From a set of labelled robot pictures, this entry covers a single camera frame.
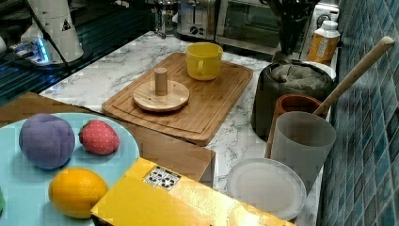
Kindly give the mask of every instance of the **light blue plate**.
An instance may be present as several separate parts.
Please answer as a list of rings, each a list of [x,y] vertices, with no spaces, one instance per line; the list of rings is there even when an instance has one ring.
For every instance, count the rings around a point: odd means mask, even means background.
[[[75,149],[65,167],[84,167],[100,174],[112,187],[139,157],[132,135],[120,124],[107,118],[82,114],[54,114],[67,121],[75,133]],[[89,120],[99,119],[111,125],[120,138],[119,149],[110,155],[87,152],[78,133]],[[0,186],[6,206],[0,217],[2,226],[94,225],[91,219],[76,219],[57,211],[48,198],[48,186],[62,169],[45,170],[30,163],[23,155],[18,139],[24,121],[0,128]]]

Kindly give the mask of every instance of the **purple ball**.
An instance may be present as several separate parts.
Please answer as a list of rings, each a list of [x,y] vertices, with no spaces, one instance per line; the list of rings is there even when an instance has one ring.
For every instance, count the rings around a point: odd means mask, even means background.
[[[51,170],[71,158],[75,136],[67,121],[48,114],[37,114],[24,122],[20,133],[24,156],[36,166]]]

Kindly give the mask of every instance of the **yellow mug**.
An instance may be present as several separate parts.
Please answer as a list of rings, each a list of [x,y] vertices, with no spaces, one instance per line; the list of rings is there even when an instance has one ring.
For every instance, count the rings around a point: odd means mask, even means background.
[[[210,42],[197,42],[187,46],[185,62],[187,72],[197,80],[212,80],[219,76],[223,49]]]

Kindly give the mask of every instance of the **wooden cutting board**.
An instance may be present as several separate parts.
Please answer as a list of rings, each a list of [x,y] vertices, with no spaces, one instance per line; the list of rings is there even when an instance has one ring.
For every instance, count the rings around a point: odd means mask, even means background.
[[[168,112],[143,110],[133,99],[135,89],[154,80],[155,68],[167,68],[168,80],[185,85],[190,91],[188,105]],[[211,81],[191,78],[185,66],[185,54],[174,53],[103,103],[105,114],[152,130],[207,145],[252,78],[252,70],[222,62],[220,76]]]

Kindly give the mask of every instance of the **yellow cardboard box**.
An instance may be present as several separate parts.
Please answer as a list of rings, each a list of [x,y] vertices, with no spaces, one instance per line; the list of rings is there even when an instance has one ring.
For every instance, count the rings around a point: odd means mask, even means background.
[[[143,158],[91,214],[96,225],[114,226],[294,225]]]

